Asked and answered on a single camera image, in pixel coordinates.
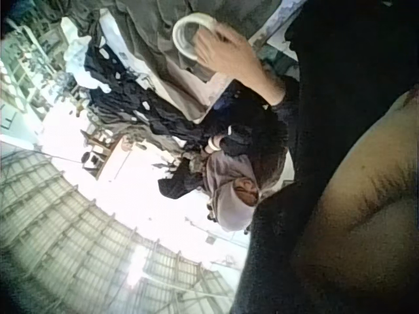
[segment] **headscarf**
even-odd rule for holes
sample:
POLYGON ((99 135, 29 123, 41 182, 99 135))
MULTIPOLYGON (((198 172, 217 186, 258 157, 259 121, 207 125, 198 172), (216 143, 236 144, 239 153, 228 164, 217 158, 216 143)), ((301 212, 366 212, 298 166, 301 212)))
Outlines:
POLYGON ((215 217, 228 232, 244 230, 250 224, 256 208, 245 204, 234 191, 234 181, 239 178, 248 178, 257 184, 246 155, 230 157, 219 151, 208 158, 205 184, 212 197, 215 217))

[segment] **gray garment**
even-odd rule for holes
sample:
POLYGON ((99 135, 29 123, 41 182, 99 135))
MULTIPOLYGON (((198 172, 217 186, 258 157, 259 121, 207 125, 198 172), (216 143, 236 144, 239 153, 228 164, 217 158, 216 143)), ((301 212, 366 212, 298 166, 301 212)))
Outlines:
POLYGON ((182 87, 168 71, 167 60, 187 69, 207 81, 213 73, 181 55, 172 41, 173 26, 178 19, 203 12, 220 22, 227 22, 250 38, 279 7, 282 0, 34 0, 51 22, 69 17, 79 29, 79 35, 91 35, 99 45, 100 9, 108 9, 118 24, 130 52, 144 60, 160 78, 173 101, 184 108, 189 120, 200 118, 206 111, 196 96, 182 87))
POLYGON ((234 180, 239 178, 257 182, 246 155, 230 157, 219 151, 208 158, 204 184, 210 192, 215 217, 227 232, 246 229, 256 208, 245 204, 234 191, 234 180))

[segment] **white garment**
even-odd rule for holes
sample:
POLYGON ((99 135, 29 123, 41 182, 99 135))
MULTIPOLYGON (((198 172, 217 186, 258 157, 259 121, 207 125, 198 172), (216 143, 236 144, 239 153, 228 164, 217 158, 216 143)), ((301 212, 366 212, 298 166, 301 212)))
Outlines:
POLYGON ((91 39, 91 36, 85 36, 75 39, 70 43, 64 53, 65 71, 73 74, 78 85, 91 90, 100 87, 103 92, 109 93, 111 88, 108 84, 92 78, 90 72, 84 70, 84 60, 86 59, 88 44, 91 39))

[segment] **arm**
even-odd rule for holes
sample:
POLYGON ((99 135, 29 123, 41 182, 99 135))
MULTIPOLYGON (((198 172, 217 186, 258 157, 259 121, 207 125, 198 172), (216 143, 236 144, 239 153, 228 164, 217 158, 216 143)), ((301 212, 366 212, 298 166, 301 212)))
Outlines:
POLYGON ((262 96, 270 105, 285 97, 285 84, 268 75, 246 38, 230 27, 217 24, 215 33, 199 30, 194 38, 198 62, 225 73, 262 96))

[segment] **white tape roll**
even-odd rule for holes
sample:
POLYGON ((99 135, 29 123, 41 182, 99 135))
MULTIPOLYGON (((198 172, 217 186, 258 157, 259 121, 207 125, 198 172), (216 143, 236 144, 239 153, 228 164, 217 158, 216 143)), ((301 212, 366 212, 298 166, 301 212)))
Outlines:
POLYGON ((208 28, 210 31, 213 31, 215 23, 215 18, 212 18, 211 16, 204 13, 192 13, 177 21, 173 28, 172 37, 178 51, 180 51, 182 55, 188 57, 189 59, 196 60, 197 57, 195 49, 193 45, 185 38, 185 26, 187 24, 198 24, 208 28))

